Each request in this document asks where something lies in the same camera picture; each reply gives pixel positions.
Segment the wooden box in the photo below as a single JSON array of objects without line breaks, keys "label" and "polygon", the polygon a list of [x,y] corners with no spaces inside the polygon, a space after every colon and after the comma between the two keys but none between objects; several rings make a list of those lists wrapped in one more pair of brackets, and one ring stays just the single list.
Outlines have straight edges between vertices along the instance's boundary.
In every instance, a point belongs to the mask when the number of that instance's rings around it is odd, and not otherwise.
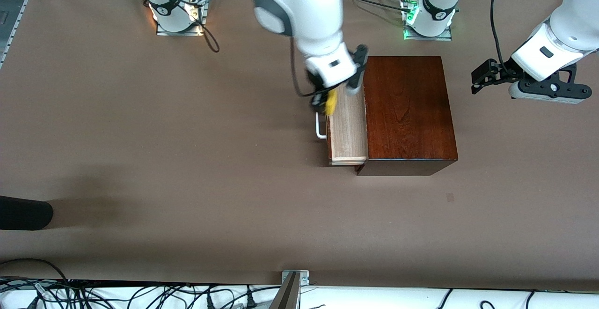
[{"label": "wooden box", "polygon": [[441,57],[369,57],[364,90],[327,119],[329,162],[358,175],[426,176],[458,160]]}]

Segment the wood grain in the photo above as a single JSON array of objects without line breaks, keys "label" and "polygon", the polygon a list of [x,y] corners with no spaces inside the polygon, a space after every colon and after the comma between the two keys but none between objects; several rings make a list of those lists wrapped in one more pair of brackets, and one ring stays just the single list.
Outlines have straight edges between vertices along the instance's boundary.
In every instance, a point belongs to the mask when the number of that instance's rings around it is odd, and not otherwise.
[{"label": "wood grain", "polygon": [[441,57],[370,57],[368,158],[457,160]]},{"label": "wood grain", "polygon": [[348,96],[341,89],[337,97],[335,112],[327,117],[329,162],[333,166],[364,164],[368,151],[364,90]]}]

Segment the white floor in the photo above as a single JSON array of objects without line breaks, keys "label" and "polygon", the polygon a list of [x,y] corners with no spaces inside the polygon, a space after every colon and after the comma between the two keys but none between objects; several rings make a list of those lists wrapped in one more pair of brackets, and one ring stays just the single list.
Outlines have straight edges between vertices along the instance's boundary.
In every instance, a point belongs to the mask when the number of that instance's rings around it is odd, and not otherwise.
[{"label": "white floor", "polygon": [[[200,294],[206,287],[196,287],[195,291]],[[231,293],[221,292],[220,289],[231,289]],[[139,288],[95,288],[94,294],[102,296],[105,299],[121,299],[123,302],[109,300],[113,309],[147,309],[156,306],[156,302],[150,303],[153,298],[157,298],[164,288],[157,287],[136,293]],[[192,288],[186,288],[186,292],[191,293]],[[264,290],[253,294],[256,303],[272,301],[276,294],[276,289]],[[52,301],[54,295],[44,291],[44,298]],[[66,299],[63,290],[52,291],[57,298]],[[225,303],[229,302],[232,296],[245,294],[246,286],[227,286],[212,288],[212,300],[216,308],[225,308]],[[432,288],[368,288],[368,287],[321,287],[306,286],[301,290],[301,303],[299,309],[315,309],[324,307],[324,309],[432,309],[437,308],[446,296],[447,289]],[[128,305],[128,300],[133,294],[135,300]],[[0,294],[0,307],[3,309],[22,309],[27,308],[36,297],[35,290],[10,290]],[[456,289],[447,297],[444,309],[477,309],[481,307],[482,301],[488,301],[497,309],[524,309],[526,299],[530,295],[528,291],[517,290],[468,290]],[[168,297],[164,302],[164,309],[187,309],[190,303],[190,309],[207,308],[206,296],[202,296],[198,301],[192,303],[193,294],[179,292],[178,298]],[[88,294],[89,298],[94,298],[93,294]],[[36,309],[43,309],[43,303],[38,301]],[[241,298],[235,301],[235,304],[247,305],[247,298]],[[93,302],[90,309],[108,308],[100,306],[102,303]],[[47,309],[64,309],[61,303],[47,303]],[[83,309],[82,305],[74,306],[75,309]],[[599,295],[597,294],[566,294],[556,292],[535,292],[530,299],[530,309],[596,309],[599,307]],[[486,304],[482,308],[490,309]]]}]

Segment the metal bracket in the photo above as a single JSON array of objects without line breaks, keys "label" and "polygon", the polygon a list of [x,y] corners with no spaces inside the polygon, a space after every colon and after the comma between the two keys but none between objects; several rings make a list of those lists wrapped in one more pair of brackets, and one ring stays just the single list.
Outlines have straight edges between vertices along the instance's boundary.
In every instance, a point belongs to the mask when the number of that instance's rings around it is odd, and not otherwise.
[{"label": "metal bracket", "polygon": [[289,276],[289,274],[293,273],[293,272],[297,272],[299,273],[299,286],[300,287],[304,287],[310,284],[310,272],[309,271],[303,271],[303,270],[295,270],[295,269],[286,269],[283,271],[283,275],[281,278],[281,282],[285,282],[285,279],[287,279],[287,276]]},{"label": "metal bracket", "polygon": [[283,271],[283,284],[268,309],[298,309],[300,288],[308,282],[308,271]]}]

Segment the black cylinder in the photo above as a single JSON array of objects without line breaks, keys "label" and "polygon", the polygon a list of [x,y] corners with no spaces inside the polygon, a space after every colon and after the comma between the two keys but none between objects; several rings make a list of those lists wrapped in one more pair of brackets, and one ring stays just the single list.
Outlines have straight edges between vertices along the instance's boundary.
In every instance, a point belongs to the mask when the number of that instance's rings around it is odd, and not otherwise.
[{"label": "black cylinder", "polygon": [[54,211],[45,201],[0,196],[0,229],[41,230]]}]

